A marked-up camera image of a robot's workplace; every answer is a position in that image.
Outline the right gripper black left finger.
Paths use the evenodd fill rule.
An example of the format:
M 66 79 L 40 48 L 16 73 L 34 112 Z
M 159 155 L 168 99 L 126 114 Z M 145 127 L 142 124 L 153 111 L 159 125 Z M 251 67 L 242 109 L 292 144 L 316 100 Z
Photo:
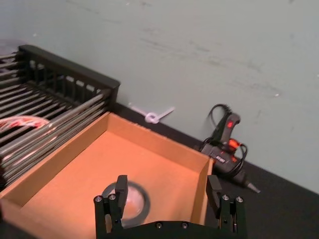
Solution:
M 96 233 L 107 233 L 106 215 L 109 215 L 111 218 L 113 231 L 123 229 L 121 219 L 123 217 L 127 196 L 128 178 L 127 175 L 120 175 L 115 184 L 114 194 L 110 194 L 107 197 L 98 195 L 94 198 Z

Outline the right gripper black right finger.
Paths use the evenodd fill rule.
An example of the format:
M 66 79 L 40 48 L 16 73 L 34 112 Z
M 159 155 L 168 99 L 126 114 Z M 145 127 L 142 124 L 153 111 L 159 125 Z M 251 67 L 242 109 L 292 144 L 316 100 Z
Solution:
M 221 231 L 225 233 L 246 232 L 246 212 L 242 197 L 232 198 L 223 193 L 219 179 L 215 175 L 207 176 L 206 194 Z

